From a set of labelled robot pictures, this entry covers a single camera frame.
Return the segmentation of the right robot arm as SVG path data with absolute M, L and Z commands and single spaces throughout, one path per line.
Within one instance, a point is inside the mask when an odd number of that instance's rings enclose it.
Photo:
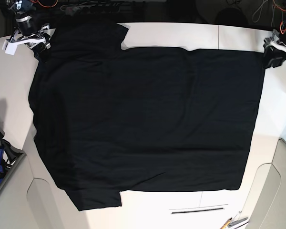
M 17 28 L 3 43 L 2 50 L 14 55 L 18 46 L 26 45 L 33 51 L 34 58 L 46 62 L 50 55 L 50 24 L 38 24 L 34 13 L 34 3 L 30 0 L 7 0 L 6 5 L 15 14 Z

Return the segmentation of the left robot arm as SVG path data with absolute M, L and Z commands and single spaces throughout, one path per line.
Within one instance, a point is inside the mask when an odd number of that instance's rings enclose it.
M 282 8 L 273 1 L 273 8 L 286 13 L 286 7 Z M 281 22 L 277 29 L 273 29 L 271 35 L 264 39 L 263 67 L 276 68 L 286 61 L 286 17 L 281 17 Z

